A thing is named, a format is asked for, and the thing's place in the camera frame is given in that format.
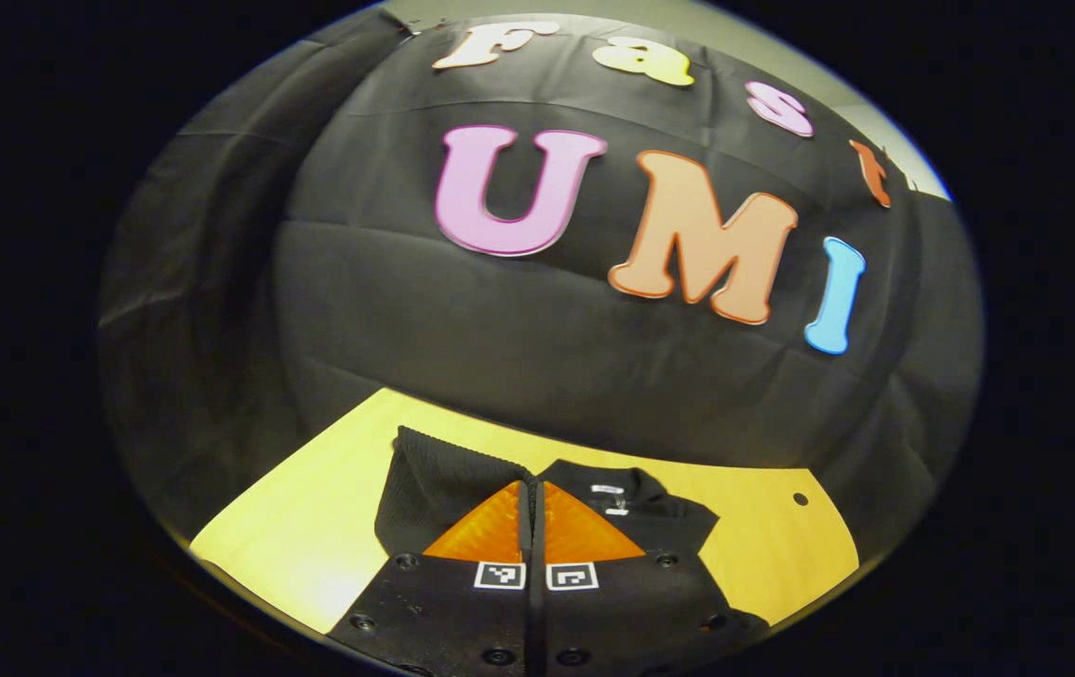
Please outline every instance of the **pink letter u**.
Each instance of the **pink letter u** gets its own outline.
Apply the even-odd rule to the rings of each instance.
[[[449,157],[438,185],[438,224],[446,237],[474,253],[521,257],[558,243],[579,193],[589,159],[608,145],[589,133],[549,130],[533,138],[545,150],[538,192],[524,218],[503,220],[486,211],[486,182],[494,158],[512,145],[516,132],[506,127],[476,125],[446,133]]]

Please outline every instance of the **screw hole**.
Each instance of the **screw hole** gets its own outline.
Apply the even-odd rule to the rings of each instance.
[[[564,650],[558,654],[559,663],[570,667],[583,665],[590,659],[591,654],[585,650]]]
[[[373,618],[364,616],[363,614],[360,613],[354,614],[354,616],[349,618],[349,622],[352,622],[354,628],[357,628],[357,630],[364,631],[366,633],[370,633],[371,630],[374,630],[374,625],[377,625],[375,624]]]
[[[512,665],[516,654],[510,650],[486,650],[483,651],[483,660],[491,665]]]
[[[416,566],[420,566],[420,560],[416,556],[413,556],[412,552],[403,552],[395,557],[395,565],[403,571],[411,571],[416,568]]]

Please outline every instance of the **blue letter i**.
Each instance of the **blue letter i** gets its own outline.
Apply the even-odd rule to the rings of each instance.
[[[804,340],[821,352],[841,356],[846,352],[846,322],[855,306],[859,275],[868,270],[862,254],[836,236],[825,240],[826,256],[830,257],[830,275],[821,297],[821,312],[813,325],[804,327]]]

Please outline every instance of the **orange letter m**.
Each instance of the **orange letter m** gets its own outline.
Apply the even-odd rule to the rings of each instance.
[[[636,163],[650,176],[650,191],[633,250],[628,261],[608,271],[608,283],[627,294],[670,296],[675,282],[666,262],[671,250],[678,249],[685,301],[697,303],[730,271],[726,286],[713,294],[714,312],[745,325],[766,321],[766,300],[787,231],[796,228],[796,210],[756,192],[722,224],[708,171],[700,162],[645,150]]]

